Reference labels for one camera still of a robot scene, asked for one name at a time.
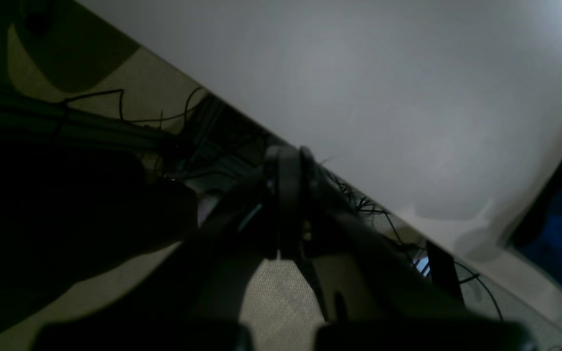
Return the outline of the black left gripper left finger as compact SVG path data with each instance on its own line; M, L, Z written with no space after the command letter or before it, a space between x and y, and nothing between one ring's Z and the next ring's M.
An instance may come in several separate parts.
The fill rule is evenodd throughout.
M228 192L200 231L143 282L103 310L45 327L35 351L252 351L239 315L265 258L288 256L289 148Z

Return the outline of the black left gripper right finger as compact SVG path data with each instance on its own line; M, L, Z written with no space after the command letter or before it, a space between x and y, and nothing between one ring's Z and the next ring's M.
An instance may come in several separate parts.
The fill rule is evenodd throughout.
M288 149L288 257L312 263L328 323L317 351L533 351L515 322L469 311L397 256L323 177Z

